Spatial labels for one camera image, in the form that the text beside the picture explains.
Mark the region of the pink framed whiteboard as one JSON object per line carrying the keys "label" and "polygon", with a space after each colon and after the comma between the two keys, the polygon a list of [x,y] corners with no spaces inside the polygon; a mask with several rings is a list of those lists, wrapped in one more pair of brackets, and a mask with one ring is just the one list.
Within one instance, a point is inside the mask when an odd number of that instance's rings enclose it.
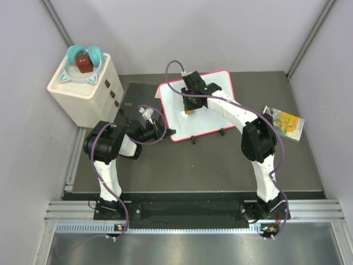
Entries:
{"label": "pink framed whiteboard", "polygon": [[[227,70],[202,73],[201,77],[206,84],[219,85],[229,97],[235,99],[231,75]],[[178,92],[181,92],[181,89],[185,87],[183,79],[172,80],[170,85]],[[173,92],[167,83],[160,84],[158,90],[168,127],[176,130],[176,133],[171,136],[171,140],[174,142],[234,127],[220,114],[205,107],[194,110],[191,114],[186,114],[182,96]]]}

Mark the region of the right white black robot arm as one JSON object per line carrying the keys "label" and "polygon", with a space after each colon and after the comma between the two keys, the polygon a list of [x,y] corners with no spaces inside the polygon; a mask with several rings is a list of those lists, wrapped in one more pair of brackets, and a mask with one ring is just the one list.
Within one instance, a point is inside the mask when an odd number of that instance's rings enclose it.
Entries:
{"label": "right white black robot arm", "polygon": [[253,111],[245,109],[216,83],[207,84],[197,71],[190,74],[184,72],[182,77],[186,85],[181,90],[185,105],[213,110],[232,123],[242,134],[240,148],[252,163],[257,183],[255,206],[258,213],[255,218],[271,218],[277,213],[283,200],[275,183],[277,137],[271,116],[256,115]]}

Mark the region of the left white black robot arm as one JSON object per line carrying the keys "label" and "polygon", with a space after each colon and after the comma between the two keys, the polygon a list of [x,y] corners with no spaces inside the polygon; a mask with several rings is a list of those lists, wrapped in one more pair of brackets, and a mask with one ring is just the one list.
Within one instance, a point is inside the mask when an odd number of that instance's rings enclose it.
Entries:
{"label": "left white black robot arm", "polygon": [[138,159],[143,145],[155,144],[176,130],[153,119],[142,125],[138,120],[123,124],[100,121],[86,137],[83,150],[98,174],[100,196],[96,200],[95,220],[118,220],[126,217],[127,207],[121,199],[116,159],[122,156]]}

